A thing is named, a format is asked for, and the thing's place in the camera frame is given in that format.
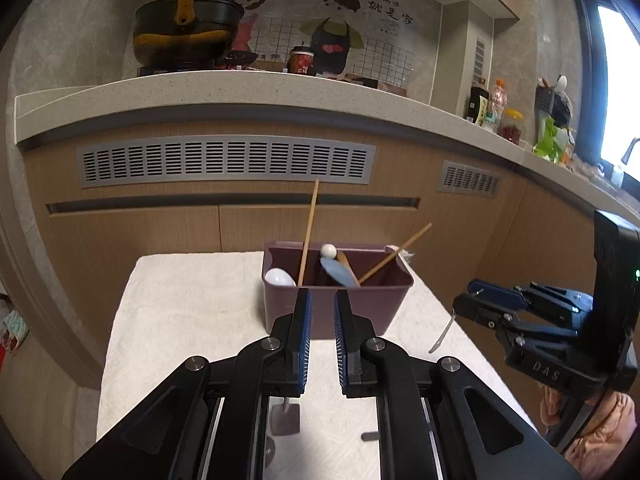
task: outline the ventilation grille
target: ventilation grille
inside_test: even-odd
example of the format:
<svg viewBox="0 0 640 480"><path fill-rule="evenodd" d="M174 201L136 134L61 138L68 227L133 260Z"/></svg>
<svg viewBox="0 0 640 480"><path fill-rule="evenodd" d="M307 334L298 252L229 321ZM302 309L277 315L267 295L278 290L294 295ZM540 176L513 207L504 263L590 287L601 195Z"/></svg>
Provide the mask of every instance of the ventilation grille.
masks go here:
<svg viewBox="0 0 640 480"><path fill-rule="evenodd" d="M438 191L493 197L499 181L495 173L445 160Z"/></svg>
<svg viewBox="0 0 640 480"><path fill-rule="evenodd" d="M376 147L275 136L188 136L78 148L81 187L175 180L368 184Z"/></svg>
<svg viewBox="0 0 640 480"><path fill-rule="evenodd" d="M476 53L474 54L473 82L479 84L484 79L484 41L476 38Z"/></svg>

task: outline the cartoon boy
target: cartoon boy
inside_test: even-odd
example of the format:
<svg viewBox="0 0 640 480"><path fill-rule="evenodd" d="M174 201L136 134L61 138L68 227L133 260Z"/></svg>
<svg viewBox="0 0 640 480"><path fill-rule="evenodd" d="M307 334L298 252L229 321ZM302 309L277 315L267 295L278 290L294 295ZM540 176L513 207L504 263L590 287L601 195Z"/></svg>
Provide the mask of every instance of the cartoon boy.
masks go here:
<svg viewBox="0 0 640 480"><path fill-rule="evenodd" d="M240 4L244 7L244 10L254 10L260 7L265 0L231 0L237 4ZM251 16L248 16L245 12L240 25L238 25L238 33L236 34L236 38L231 45L231 50L244 50L251 51L249 48L249 41L251 41L251 32L252 28L254 28L255 20L258 18L258 14L253 13Z"/></svg>
<svg viewBox="0 0 640 480"><path fill-rule="evenodd" d="M331 16L324 20L305 23L300 27L300 31L311 36L316 71L337 75L344 71L350 48L363 47L358 31L344 20L345 14L348 14L347 10L355 14L360 9L360 1L324 0L324 4Z"/></svg>

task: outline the white tablecloth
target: white tablecloth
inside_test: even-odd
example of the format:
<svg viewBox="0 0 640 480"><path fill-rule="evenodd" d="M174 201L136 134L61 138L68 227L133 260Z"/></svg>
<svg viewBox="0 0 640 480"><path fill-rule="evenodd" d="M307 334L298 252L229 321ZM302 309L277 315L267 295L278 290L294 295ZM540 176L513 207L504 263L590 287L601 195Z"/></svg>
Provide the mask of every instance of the white tablecloth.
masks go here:
<svg viewBox="0 0 640 480"><path fill-rule="evenodd" d="M267 335L261 268L262 252L156 254L138 260L111 331L98 438L187 357L223 359ZM384 337L417 358L457 357L531 424L456 323L440 349L428 354L450 315L413 271L412 275L414 286ZM274 438L276 455L265 478L380 478L378 443L360 439L361 433L377 430L375 400L342 396L334 341L311 341L306 391L292 402L301 405L301 431Z"/></svg>

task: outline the wooden stick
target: wooden stick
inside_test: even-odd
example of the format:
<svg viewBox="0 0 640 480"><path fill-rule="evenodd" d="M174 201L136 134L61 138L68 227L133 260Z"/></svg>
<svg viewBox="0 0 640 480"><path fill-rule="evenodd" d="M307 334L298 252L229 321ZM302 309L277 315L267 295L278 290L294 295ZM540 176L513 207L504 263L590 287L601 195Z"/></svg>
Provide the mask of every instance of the wooden stick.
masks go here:
<svg viewBox="0 0 640 480"><path fill-rule="evenodd" d="M298 286L302 286L302 280L305 277L306 254L309 251L309 238L311 238L311 227L314 224L314 213L316 212L316 200L318 199L318 186L320 181L316 179L314 185L314 193L311 197L311 210L309 211L309 220L306 222L305 243L302 246L302 260L300 261L300 272L298 273Z"/></svg>
<svg viewBox="0 0 640 480"><path fill-rule="evenodd" d="M382 267L388 264L391 260L393 260L398 253L403 249L406 249L412 243L414 243L418 238L420 238L425 232L427 232L431 228L431 222L425 225L422 229L420 229L415 235L409 238L404 244L398 247L395 251L393 251L389 256L387 256L384 260L382 260L379 264L377 264L373 269L365 272L362 277L358 280L358 283L362 284L366 280L368 280L371 276L373 276L376 272L378 272Z"/></svg>
<svg viewBox="0 0 640 480"><path fill-rule="evenodd" d="M353 273L353 269L351 269L351 266L347 259L347 255L344 254L342 251L338 251L338 253L335 255L335 259L338 260L344 266L344 268L349 271L349 274L351 276L353 276L353 281L356 282L356 286L360 286L360 284L358 283L358 279L356 278L356 275Z"/></svg>

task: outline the purple plastic bin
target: purple plastic bin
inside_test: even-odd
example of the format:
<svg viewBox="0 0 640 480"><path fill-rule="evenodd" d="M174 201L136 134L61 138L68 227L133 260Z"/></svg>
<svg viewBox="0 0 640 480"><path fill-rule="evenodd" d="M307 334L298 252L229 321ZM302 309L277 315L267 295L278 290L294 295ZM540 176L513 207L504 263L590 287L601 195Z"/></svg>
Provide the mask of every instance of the purple plastic bin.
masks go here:
<svg viewBox="0 0 640 480"><path fill-rule="evenodd" d="M346 288L349 291L353 313L368 317L373 323L376 335L383 335L396 315L409 287L414 284L414 279L402 260L396 256L394 261L386 264L360 287L344 287L334 282L320 265L321 246L322 244L319 243L309 244L303 281L303 287L311 292L313 313L311 337L313 339L335 337L334 297L339 288ZM342 244L336 247L347 256L353 273L358 277L381 262L388 253L393 252L385 246L363 244ZM297 280L301 257L301 242L274 241L267 242L264 246L262 284L268 331L271 331L273 321L277 317L293 312L298 287L271 285L264 281L264 275L272 267L279 267Z"/></svg>

